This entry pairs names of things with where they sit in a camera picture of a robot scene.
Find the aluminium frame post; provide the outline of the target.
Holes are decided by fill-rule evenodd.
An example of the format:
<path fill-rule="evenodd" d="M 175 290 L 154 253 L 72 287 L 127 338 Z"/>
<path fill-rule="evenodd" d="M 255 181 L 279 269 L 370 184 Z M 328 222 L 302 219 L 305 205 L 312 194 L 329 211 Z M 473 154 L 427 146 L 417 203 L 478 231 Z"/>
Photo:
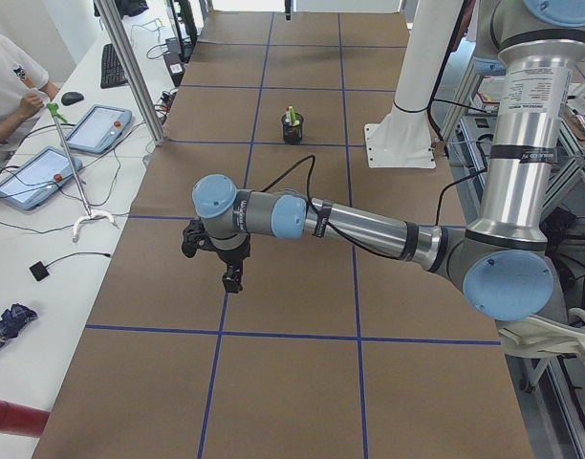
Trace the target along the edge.
<path fill-rule="evenodd" d="M 95 5 L 97 6 L 97 11 L 104 23 L 111 43 L 117 52 L 123 70 L 126 73 L 142 119 L 148 127 L 154 144 L 161 145 L 165 140 L 163 126 L 154 109 L 153 100 L 150 97 L 148 87 L 141 73 L 141 67 L 132 49 L 122 19 L 119 16 L 116 2 L 111 0 L 96 0 Z"/>

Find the green handled reacher grabber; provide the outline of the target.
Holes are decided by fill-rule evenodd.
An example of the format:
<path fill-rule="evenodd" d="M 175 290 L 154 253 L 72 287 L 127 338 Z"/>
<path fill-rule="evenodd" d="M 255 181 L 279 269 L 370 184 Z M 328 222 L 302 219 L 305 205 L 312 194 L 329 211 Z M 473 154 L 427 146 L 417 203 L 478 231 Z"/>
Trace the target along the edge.
<path fill-rule="evenodd" d="M 118 226 L 118 224 L 116 223 L 115 216 L 111 212 L 109 212 L 107 210 L 92 209 L 91 208 L 91 205 L 90 205 L 88 199 L 86 198 L 86 195 L 85 195 L 85 192 L 83 189 L 83 184 L 78 176 L 75 158 L 73 157 L 71 150 L 70 150 L 70 147 L 68 146 L 68 144 L 66 142 L 65 135 L 64 135 L 62 127 L 61 127 L 60 122 L 63 121 L 64 123 L 66 123 L 67 121 L 58 113 L 58 105 L 56 103 L 50 102 L 46 105 L 46 107 L 47 107 L 47 110 L 50 113 L 50 115 L 54 121 L 55 129 L 57 131 L 58 137 L 60 138 L 64 153 L 67 157 L 69 167 L 72 171 L 74 181 L 76 183 L 76 188 L 77 188 L 80 200 L 81 200 L 83 208 L 84 208 L 84 215 L 78 217 L 73 224 L 73 242 L 76 243 L 79 239 L 79 232 L 80 232 L 81 225 L 84 223 L 90 222 L 90 221 L 106 219 L 109 221 L 110 224 L 112 224 L 116 228 Z"/>

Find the person in white shirt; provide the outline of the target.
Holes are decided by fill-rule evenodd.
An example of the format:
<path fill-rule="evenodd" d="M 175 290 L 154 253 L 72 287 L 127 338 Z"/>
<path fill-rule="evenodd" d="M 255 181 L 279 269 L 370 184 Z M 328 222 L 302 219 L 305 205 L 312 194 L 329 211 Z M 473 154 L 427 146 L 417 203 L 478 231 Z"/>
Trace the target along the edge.
<path fill-rule="evenodd" d="M 58 92 L 48 71 L 0 34 L 0 150 L 16 149 Z"/>

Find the teach pendant tablet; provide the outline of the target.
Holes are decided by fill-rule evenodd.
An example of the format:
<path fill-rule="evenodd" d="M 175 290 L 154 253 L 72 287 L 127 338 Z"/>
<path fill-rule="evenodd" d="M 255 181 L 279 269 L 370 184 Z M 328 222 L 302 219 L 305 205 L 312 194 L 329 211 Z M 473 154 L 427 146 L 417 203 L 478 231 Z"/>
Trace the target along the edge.
<path fill-rule="evenodd" d="M 14 208 L 31 210 L 73 177 L 67 155 L 47 147 L 0 183 L 0 199 Z"/>
<path fill-rule="evenodd" d="M 131 119 L 129 109 L 95 104 L 66 135 L 66 143 L 73 150 L 103 154 L 114 145 Z"/>

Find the black mesh pen holder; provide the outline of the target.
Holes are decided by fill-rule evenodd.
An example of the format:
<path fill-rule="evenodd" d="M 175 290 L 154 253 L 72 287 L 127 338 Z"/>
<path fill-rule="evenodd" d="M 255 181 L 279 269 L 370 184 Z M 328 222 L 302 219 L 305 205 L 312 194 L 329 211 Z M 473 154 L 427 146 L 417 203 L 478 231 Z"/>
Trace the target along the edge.
<path fill-rule="evenodd" d="M 303 140 L 303 122 L 299 126 L 291 126 L 285 123 L 285 115 L 281 117 L 282 138 L 287 144 L 300 144 Z"/>

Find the black keyboard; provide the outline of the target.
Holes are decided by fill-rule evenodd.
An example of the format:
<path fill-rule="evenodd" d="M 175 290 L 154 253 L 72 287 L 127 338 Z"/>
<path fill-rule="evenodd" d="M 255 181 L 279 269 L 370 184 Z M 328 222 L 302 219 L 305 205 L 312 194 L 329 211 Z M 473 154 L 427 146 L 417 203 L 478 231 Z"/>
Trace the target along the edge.
<path fill-rule="evenodd" d="M 111 43 L 104 45 L 101 55 L 100 88 L 109 89 L 126 83 L 126 74 L 114 46 Z"/>

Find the small black square device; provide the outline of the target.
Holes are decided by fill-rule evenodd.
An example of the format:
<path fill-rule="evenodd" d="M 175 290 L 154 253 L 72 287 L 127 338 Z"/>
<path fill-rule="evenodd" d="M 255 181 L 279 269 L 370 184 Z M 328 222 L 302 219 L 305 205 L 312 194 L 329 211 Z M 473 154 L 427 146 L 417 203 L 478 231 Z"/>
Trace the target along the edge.
<path fill-rule="evenodd" d="M 50 275 L 48 267 L 42 261 L 37 261 L 30 265 L 29 271 L 36 281 L 42 281 Z"/>

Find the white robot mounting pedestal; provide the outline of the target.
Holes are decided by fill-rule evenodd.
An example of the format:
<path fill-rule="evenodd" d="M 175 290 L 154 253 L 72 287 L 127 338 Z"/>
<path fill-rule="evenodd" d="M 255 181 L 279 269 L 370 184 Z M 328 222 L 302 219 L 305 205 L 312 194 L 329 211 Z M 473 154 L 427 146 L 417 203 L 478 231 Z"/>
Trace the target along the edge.
<path fill-rule="evenodd" d="M 371 168 L 432 169 L 436 166 L 428 107 L 464 9 L 463 0 L 418 3 L 392 109 L 381 122 L 364 126 Z"/>

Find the folded blue umbrella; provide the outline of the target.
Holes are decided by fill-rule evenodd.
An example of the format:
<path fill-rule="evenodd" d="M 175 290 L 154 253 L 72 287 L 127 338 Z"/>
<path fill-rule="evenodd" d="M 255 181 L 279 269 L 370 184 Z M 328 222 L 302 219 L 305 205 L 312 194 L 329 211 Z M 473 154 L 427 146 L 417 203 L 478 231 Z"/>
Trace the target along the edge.
<path fill-rule="evenodd" d="M 37 318 L 36 311 L 20 303 L 14 303 L 6 309 L 0 317 L 0 350 Z"/>

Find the red cylinder bottle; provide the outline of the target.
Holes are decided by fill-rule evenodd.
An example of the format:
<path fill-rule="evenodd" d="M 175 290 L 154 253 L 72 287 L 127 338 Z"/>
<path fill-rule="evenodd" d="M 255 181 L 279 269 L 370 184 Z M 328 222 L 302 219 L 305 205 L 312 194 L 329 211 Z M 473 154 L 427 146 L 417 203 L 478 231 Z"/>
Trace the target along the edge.
<path fill-rule="evenodd" d="M 0 433 L 39 438 L 50 412 L 0 400 Z"/>

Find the near teach pendant tablet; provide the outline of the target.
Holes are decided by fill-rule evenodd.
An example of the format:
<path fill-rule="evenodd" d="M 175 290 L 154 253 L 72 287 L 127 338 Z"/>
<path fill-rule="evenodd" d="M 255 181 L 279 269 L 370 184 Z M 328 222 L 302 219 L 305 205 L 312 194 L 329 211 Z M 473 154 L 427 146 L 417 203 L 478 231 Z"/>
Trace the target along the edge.
<path fill-rule="evenodd" d="M 14 208 L 31 210 L 73 177 L 67 155 L 47 147 L 0 183 L 0 199 Z"/>

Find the far teach pendant tablet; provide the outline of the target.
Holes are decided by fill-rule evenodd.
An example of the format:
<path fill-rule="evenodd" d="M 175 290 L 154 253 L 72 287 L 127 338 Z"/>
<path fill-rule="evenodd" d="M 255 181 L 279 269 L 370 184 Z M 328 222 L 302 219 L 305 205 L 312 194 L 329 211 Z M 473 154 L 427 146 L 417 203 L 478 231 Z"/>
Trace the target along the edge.
<path fill-rule="evenodd" d="M 131 119 L 129 109 L 95 104 L 66 135 L 66 143 L 73 150 L 103 154 L 114 145 Z"/>

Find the grey office chair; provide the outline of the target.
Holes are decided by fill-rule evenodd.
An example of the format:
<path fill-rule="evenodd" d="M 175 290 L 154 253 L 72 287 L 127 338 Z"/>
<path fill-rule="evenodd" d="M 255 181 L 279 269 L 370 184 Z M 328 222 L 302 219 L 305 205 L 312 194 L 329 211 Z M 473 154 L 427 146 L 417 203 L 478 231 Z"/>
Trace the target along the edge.
<path fill-rule="evenodd" d="M 532 393 L 550 361 L 573 355 L 585 364 L 585 310 L 568 311 L 571 324 L 533 315 L 517 321 L 497 320 L 497 330 L 504 352 L 513 357 L 538 360 L 532 372 L 520 381 L 520 388 Z"/>

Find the black computer mouse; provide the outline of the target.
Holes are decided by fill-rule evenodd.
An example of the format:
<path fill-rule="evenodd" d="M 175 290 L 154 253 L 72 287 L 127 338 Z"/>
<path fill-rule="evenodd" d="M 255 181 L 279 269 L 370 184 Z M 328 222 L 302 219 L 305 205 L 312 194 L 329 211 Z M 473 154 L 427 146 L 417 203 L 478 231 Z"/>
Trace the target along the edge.
<path fill-rule="evenodd" d="M 84 100 L 84 96 L 76 91 L 66 92 L 61 96 L 61 103 L 64 106 L 70 106 Z"/>

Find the red white marker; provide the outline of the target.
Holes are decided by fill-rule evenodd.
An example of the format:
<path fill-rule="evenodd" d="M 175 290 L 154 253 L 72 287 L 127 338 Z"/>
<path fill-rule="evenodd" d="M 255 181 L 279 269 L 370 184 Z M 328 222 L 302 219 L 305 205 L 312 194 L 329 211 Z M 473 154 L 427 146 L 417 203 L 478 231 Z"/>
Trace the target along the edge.
<path fill-rule="evenodd" d="M 291 106 L 285 109 L 285 123 L 287 125 L 293 124 L 293 108 Z"/>

